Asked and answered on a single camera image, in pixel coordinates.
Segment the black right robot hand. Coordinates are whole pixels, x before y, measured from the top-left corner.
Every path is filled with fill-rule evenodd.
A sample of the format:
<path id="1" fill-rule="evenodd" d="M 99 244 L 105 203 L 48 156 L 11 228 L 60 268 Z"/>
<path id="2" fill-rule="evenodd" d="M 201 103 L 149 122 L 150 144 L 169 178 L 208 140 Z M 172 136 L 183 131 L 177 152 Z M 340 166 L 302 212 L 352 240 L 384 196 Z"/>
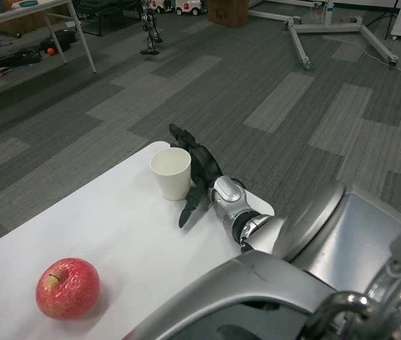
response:
<path id="1" fill-rule="evenodd" d="M 196 142 L 195 137 L 175 124 L 169 125 L 169 132 L 176 140 L 171 147 L 184 149 L 191 156 L 190 180 L 195 186 L 191 187 L 185 197 L 186 205 L 179 217 L 179 228 L 183 228 L 189 221 L 192 213 L 207 197 L 208 191 L 213 187 L 215 180 L 223 175 L 219 164 L 210 151 Z"/>

